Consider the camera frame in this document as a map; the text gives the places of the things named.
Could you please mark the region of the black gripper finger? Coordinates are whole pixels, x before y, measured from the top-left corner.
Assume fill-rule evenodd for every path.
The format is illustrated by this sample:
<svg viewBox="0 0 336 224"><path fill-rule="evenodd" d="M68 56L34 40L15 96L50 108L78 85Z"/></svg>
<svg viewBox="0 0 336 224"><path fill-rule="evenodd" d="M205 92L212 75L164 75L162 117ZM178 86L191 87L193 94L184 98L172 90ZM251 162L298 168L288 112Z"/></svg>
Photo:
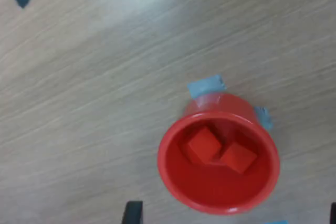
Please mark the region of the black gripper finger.
<svg viewBox="0 0 336 224"><path fill-rule="evenodd" d="M143 224L143 201L128 201L125 205L122 224Z"/></svg>
<svg viewBox="0 0 336 224"><path fill-rule="evenodd" d="M331 204L329 224L336 224L336 202Z"/></svg>

